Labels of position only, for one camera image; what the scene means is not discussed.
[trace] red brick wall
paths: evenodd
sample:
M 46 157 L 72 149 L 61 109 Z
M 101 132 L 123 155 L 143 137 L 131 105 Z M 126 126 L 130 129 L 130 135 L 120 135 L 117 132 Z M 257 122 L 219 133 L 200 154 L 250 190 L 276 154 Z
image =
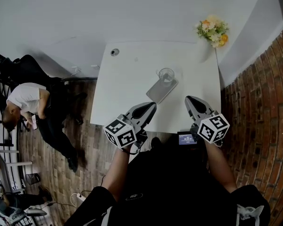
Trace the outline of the red brick wall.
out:
M 283 220 L 283 33 L 222 91 L 224 149 L 237 186 L 254 184 Z

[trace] glass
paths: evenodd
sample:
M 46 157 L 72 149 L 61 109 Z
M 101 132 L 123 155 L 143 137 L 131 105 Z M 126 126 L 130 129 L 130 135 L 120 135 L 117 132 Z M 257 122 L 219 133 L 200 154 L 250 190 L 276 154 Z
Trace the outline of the glass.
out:
M 156 71 L 156 74 L 159 77 L 161 85 L 164 87 L 169 87 L 172 84 L 172 81 L 175 79 L 174 71 L 169 68 Z

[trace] power strip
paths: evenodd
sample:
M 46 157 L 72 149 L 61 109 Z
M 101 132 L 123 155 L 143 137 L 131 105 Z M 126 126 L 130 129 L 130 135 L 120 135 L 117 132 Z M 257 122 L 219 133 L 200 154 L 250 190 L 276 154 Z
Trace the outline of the power strip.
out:
M 81 194 L 76 194 L 76 197 L 81 200 L 82 202 L 86 200 L 86 198 Z

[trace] flower bouquet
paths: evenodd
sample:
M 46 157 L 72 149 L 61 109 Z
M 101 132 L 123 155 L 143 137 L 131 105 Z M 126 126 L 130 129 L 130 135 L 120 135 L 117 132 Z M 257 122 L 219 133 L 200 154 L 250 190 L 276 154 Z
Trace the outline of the flower bouquet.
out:
M 206 20 L 200 21 L 195 25 L 197 34 L 200 38 L 205 38 L 214 47 L 222 47 L 228 41 L 225 34 L 228 30 L 228 24 L 214 15 L 209 15 Z

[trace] black and white marker cube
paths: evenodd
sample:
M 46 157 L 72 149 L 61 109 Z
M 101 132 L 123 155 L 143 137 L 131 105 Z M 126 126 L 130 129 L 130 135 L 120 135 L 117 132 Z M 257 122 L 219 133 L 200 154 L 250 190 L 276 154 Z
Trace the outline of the black and white marker cube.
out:
M 222 114 L 212 116 L 201 121 L 197 134 L 209 143 L 225 137 L 230 124 Z
M 116 118 L 109 125 L 104 126 L 104 131 L 108 140 L 118 148 L 123 148 L 136 141 L 133 126 Z

